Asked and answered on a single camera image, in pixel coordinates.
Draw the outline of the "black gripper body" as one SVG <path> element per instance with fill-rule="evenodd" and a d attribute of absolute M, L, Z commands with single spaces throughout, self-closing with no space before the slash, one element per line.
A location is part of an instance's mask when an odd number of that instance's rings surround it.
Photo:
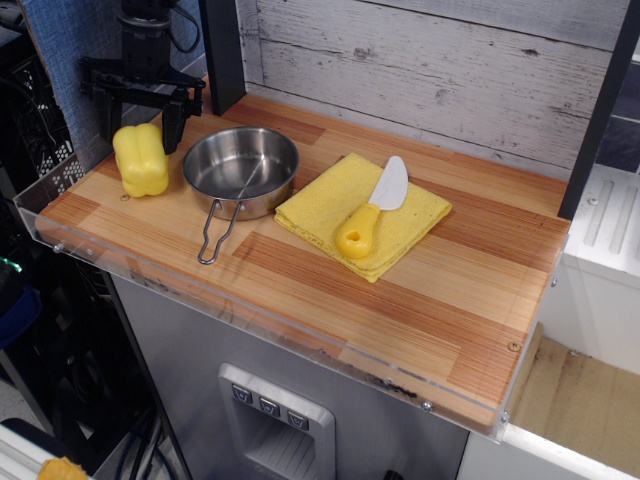
<path fill-rule="evenodd" d="M 205 83 L 171 66 L 170 50 L 176 43 L 169 17 L 120 17 L 121 57 L 83 57 L 81 92 L 93 101 L 95 85 L 112 89 L 124 103 L 163 109 L 183 102 L 188 117 L 202 114 Z"/>

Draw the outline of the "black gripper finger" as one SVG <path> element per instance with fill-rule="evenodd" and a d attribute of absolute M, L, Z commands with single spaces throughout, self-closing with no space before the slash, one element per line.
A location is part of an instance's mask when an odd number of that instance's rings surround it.
<path fill-rule="evenodd" d="M 172 101 L 163 107 L 162 142 L 166 154 L 174 153 L 182 140 L 188 110 L 183 102 Z"/>
<path fill-rule="evenodd" d="M 121 127 L 122 100 L 105 86 L 95 85 L 92 90 L 100 136 L 111 142 Z"/>

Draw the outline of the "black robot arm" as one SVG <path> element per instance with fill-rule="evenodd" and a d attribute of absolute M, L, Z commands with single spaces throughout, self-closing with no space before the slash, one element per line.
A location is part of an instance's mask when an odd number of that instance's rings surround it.
<path fill-rule="evenodd" d="M 118 16 L 121 57 L 79 60 L 80 91 L 94 105 L 103 139 L 111 141 L 121 127 L 125 103 L 152 108 L 162 112 L 163 148 L 171 154 L 182 140 L 187 119 L 202 114 L 206 83 L 170 63 L 171 49 L 192 52 L 201 31 L 196 31 L 190 47 L 181 46 L 172 33 L 172 12 L 196 22 L 177 1 L 123 1 Z"/>

